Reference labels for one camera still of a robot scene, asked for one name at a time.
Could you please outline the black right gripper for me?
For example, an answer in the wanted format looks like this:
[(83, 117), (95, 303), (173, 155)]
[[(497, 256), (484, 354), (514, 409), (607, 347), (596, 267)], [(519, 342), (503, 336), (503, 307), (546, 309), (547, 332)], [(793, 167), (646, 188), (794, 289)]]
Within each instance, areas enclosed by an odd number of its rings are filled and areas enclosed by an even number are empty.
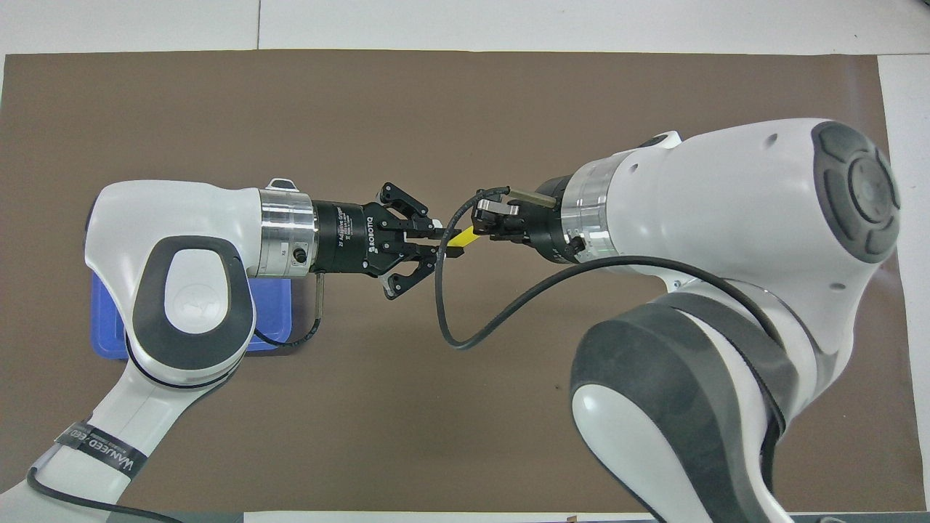
[(578, 264), (577, 254), (583, 248), (583, 242), (567, 239), (562, 228), (562, 199), (570, 178), (552, 178), (539, 185), (535, 192), (555, 199), (555, 206), (544, 208), (530, 204), (525, 220), (519, 216), (519, 205), (479, 200), (472, 211), (472, 228), (475, 232), (489, 232), (491, 241), (528, 244), (555, 264)]

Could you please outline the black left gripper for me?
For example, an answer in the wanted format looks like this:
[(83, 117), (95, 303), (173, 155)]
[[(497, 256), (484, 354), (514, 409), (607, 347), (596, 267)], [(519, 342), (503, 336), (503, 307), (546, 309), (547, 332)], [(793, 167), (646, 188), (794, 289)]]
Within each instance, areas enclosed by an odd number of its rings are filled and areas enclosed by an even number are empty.
[[(462, 247), (403, 247), (408, 238), (439, 240), (448, 231), (429, 218), (428, 206), (392, 182), (379, 190), (379, 204), (315, 204), (315, 272), (383, 275), (384, 295), (395, 300), (435, 271), (441, 258), (458, 258)], [(418, 262), (411, 275), (388, 275), (400, 262)]]

